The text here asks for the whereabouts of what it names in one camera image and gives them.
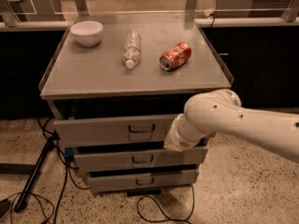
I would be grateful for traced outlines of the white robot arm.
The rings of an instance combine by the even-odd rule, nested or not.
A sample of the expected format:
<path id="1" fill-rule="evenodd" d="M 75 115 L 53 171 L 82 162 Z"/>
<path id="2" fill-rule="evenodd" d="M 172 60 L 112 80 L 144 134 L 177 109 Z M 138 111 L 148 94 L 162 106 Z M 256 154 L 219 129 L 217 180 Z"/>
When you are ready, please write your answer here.
<path id="1" fill-rule="evenodd" d="M 248 109 L 231 90 L 196 94 L 171 124 L 164 148 L 184 151 L 212 134 L 236 136 L 291 161 L 299 162 L 299 115 Z"/>

